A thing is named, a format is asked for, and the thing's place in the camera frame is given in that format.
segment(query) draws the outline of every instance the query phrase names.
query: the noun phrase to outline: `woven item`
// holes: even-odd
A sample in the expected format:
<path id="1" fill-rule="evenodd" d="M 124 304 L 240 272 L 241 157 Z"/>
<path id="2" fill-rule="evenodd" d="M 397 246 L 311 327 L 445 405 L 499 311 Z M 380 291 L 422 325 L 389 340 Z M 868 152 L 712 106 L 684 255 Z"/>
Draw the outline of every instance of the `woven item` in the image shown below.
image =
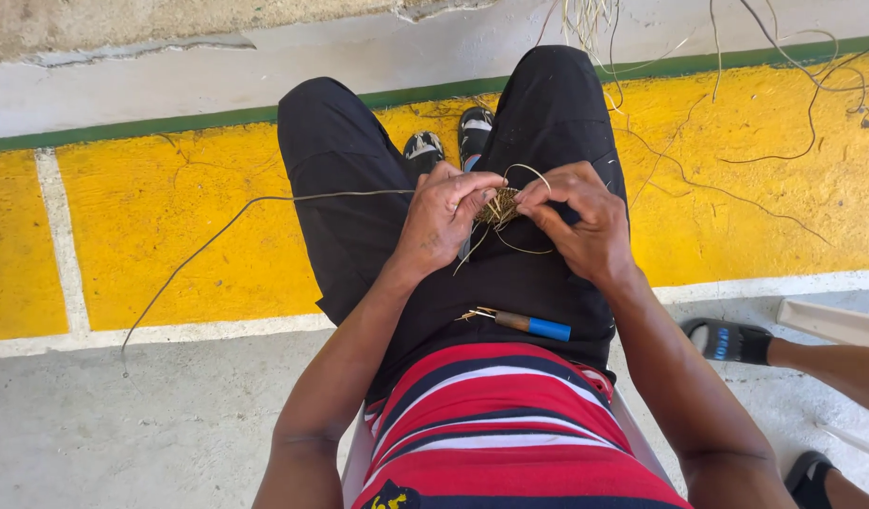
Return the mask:
<path id="1" fill-rule="evenodd" d="M 513 197 L 519 193 L 518 189 L 498 188 L 497 195 L 488 202 L 475 216 L 475 220 L 491 226 L 503 225 L 519 217 L 516 211 L 516 202 Z"/>

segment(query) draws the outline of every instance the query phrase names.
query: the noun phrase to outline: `white line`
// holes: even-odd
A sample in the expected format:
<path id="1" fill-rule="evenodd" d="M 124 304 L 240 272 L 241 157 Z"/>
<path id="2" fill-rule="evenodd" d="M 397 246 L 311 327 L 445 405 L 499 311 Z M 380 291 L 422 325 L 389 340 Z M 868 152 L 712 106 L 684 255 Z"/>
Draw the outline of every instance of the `white line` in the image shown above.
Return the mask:
<path id="1" fill-rule="evenodd" d="M 823 294 L 869 290 L 869 271 L 830 272 L 815 275 L 738 279 L 719 283 L 654 288 L 661 304 L 691 303 L 717 299 L 745 299 L 778 295 Z M 212 321 L 185 325 L 142 327 L 135 330 L 130 344 L 210 341 L 262 336 L 299 330 L 332 329 L 324 314 L 303 314 L 261 320 Z M 38 338 L 0 341 L 0 357 L 40 355 L 48 351 L 68 352 L 87 348 L 119 348 L 126 330 L 60 334 Z"/>
<path id="2" fill-rule="evenodd" d="M 85 295 L 82 294 L 82 273 L 79 272 L 76 245 L 73 243 L 73 226 L 69 220 L 66 189 L 63 187 L 63 179 L 60 178 L 54 149 L 36 148 L 35 166 L 38 168 L 41 198 L 48 213 L 50 237 L 57 258 L 57 271 L 66 305 L 66 320 L 69 323 L 68 335 L 73 341 L 84 342 L 90 333 L 89 312 L 86 310 Z"/>
<path id="3" fill-rule="evenodd" d="M 264 336 L 279 332 L 332 329 L 334 324 L 322 313 L 301 314 L 261 320 L 209 321 L 185 325 L 162 325 L 135 329 L 129 346 L 145 343 L 176 343 L 188 341 L 226 340 L 248 336 Z M 86 335 L 59 334 L 37 338 L 0 341 L 0 358 L 41 355 L 50 351 L 70 352 L 88 348 L 114 347 L 118 351 L 127 330 L 105 330 Z"/>
<path id="4" fill-rule="evenodd" d="M 827 272 L 813 275 L 759 277 L 718 283 L 654 288 L 661 304 L 693 303 L 719 299 L 746 299 L 776 295 L 824 294 L 869 290 L 869 271 Z"/>

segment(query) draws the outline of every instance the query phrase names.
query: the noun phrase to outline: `black pants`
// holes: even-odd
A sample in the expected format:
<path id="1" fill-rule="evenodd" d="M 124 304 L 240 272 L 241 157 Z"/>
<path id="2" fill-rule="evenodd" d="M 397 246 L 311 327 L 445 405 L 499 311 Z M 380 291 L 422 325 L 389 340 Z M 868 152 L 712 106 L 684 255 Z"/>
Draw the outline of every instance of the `black pants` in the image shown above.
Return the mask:
<path id="1" fill-rule="evenodd" d="M 338 191 L 414 189 L 387 132 L 353 93 L 330 78 L 309 80 L 282 98 L 278 136 L 293 195 Z M 565 46 L 528 52 L 500 97 L 493 130 L 476 171 L 503 175 L 514 163 L 546 172 L 590 161 L 609 190 L 626 199 L 604 94 L 587 55 Z M 536 176 L 508 171 L 510 187 Z M 296 202 L 308 259 L 323 295 L 318 307 L 339 325 L 355 307 L 394 251 L 411 195 L 328 197 Z M 578 220 L 555 204 L 568 223 Z M 480 227 L 475 244 L 485 231 Z M 504 241 L 530 251 L 553 247 L 530 220 L 515 220 Z M 594 285 L 569 271 L 563 258 L 527 254 L 489 233 L 459 272 L 456 260 L 428 276 L 413 293 L 370 387 L 367 400 L 389 394 L 406 369 L 442 348 L 472 342 L 523 341 L 568 361 L 605 369 L 613 317 Z M 487 318 L 454 321 L 486 306 L 572 327 L 569 342 L 529 336 Z"/>

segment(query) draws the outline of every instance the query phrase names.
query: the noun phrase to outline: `striped shirt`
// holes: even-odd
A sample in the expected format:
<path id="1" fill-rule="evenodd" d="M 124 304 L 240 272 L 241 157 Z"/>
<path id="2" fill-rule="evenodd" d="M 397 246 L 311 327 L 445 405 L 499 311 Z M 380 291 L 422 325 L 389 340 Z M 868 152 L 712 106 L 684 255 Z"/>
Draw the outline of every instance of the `striped shirt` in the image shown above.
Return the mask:
<path id="1" fill-rule="evenodd" d="M 524 343 L 431 353 L 367 408 L 372 463 L 354 509 L 688 508 L 635 457 L 612 387 Z"/>

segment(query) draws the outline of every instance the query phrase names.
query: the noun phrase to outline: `person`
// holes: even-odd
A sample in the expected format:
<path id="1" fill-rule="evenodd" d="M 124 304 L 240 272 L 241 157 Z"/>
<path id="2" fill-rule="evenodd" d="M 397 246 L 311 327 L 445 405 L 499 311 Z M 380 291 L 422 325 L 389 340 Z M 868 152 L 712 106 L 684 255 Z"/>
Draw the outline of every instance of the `person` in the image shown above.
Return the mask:
<path id="1" fill-rule="evenodd" d="M 802 345 L 757 325 L 712 318 L 688 320 L 682 330 L 705 359 L 802 371 L 869 410 L 869 347 Z M 803 453 L 785 482 L 803 509 L 869 509 L 869 494 L 818 451 Z"/>
<path id="2" fill-rule="evenodd" d="M 374 450 L 355 508 L 795 507 L 768 440 L 632 258 L 603 97 L 584 52 L 536 47 L 483 146 L 464 148 L 480 155 L 472 171 L 439 161 L 421 175 L 340 83 L 282 98 L 295 196 L 416 184 L 296 202 L 317 305 L 338 329 L 283 406 L 253 507 L 342 506 L 338 441 L 363 401 Z M 504 187 L 521 189 L 524 217 L 499 236 L 475 228 L 460 266 L 474 216 Z M 569 325 L 569 341 L 456 320 L 477 306 Z M 689 502 L 632 456 L 610 411 L 617 331 Z"/>

